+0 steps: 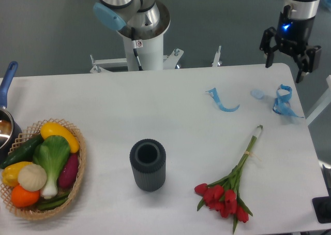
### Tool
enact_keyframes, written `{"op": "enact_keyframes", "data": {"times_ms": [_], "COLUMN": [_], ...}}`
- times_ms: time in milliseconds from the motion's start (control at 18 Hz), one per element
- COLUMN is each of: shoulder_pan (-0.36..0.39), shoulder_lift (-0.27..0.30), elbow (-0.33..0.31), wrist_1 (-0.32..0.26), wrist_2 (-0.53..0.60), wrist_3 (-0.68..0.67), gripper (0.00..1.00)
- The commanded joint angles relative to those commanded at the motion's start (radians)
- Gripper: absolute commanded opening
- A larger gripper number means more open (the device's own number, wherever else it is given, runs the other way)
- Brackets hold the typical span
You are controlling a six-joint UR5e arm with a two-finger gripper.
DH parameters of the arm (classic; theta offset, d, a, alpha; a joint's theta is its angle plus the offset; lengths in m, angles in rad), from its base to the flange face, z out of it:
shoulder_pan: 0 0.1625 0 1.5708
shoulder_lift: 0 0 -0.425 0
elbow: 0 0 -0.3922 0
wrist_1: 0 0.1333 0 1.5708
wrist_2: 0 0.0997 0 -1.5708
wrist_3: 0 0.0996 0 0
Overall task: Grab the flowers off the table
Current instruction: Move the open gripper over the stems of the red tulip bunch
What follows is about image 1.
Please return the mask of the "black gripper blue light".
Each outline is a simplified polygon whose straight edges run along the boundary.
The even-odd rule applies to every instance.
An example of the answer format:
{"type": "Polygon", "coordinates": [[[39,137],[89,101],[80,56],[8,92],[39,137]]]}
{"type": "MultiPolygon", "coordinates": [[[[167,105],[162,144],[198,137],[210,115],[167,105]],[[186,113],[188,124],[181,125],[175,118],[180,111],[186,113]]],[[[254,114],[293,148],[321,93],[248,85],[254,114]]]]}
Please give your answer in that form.
{"type": "Polygon", "coordinates": [[[280,13],[277,31],[270,27],[263,32],[259,49],[266,55],[265,67],[272,66],[274,53],[279,50],[292,58],[296,58],[298,73],[296,83],[300,83],[306,74],[312,73],[319,66],[322,53],[321,46],[308,46],[315,17],[309,19],[293,19],[290,17],[291,6],[286,5],[280,13]],[[275,38],[276,45],[271,46],[275,38]]]}

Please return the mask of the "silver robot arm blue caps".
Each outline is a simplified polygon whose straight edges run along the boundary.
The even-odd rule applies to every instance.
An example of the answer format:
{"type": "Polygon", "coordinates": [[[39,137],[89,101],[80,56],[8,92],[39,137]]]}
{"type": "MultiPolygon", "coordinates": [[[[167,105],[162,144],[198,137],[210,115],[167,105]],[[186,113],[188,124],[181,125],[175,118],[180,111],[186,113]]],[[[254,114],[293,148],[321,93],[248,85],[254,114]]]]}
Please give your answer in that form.
{"type": "MultiPolygon", "coordinates": [[[[320,0],[284,0],[278,26],[263,33],[260,50],[266,55],[266,67],[271,67],[274,53],[290,56],[298,66],[297,81],[318,68],[321,47],[310,46],[308,39],[320,0]]],[[[107,28],[123,38],[126,57],[123,60],[97,60],[96,69],[127,64],[130,71],[173,69],[182,56],[175,49],[163,53],[163,36],[170,25],[170,14],[157,0],[99,0],[93,12],[107,28]]]]}

